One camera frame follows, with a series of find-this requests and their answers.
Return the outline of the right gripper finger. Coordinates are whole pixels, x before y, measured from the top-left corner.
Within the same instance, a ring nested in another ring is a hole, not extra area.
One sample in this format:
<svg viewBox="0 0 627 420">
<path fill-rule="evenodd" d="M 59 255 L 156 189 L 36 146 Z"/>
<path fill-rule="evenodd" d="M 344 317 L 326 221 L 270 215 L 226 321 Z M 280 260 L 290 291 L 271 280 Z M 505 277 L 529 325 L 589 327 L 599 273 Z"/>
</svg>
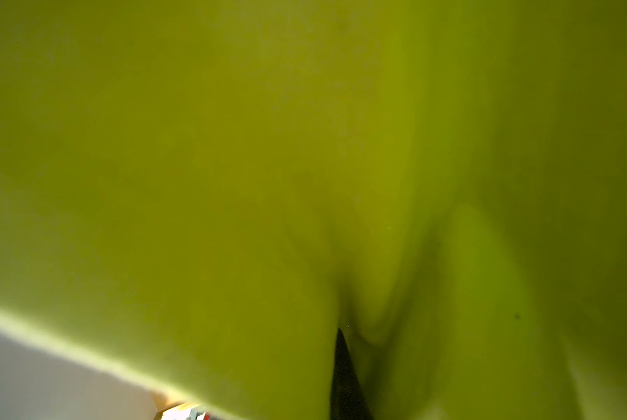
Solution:
<svg viewBox="0 0 627 420">
<path fill-rule="evenodd" d="M 341 329 L 337 330 L 334 373 L 330 390 L 332 420 L 371 420 L 373 416 L 362 394 L 350 350 Z"/>
</svg>

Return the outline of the yellow-green long pants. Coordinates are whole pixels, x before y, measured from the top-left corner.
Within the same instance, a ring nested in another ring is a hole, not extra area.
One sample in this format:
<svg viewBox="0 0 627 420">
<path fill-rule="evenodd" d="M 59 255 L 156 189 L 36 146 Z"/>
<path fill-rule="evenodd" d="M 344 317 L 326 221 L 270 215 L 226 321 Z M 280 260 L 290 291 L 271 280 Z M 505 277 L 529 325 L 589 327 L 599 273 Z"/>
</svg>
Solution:
<svg viewBox="0 0 627 420">
<path fill-rule="evenodd" d="M 0 333 L 228 419 L 627 419 L 627 1 L 0 1 Z"/>
</svg>

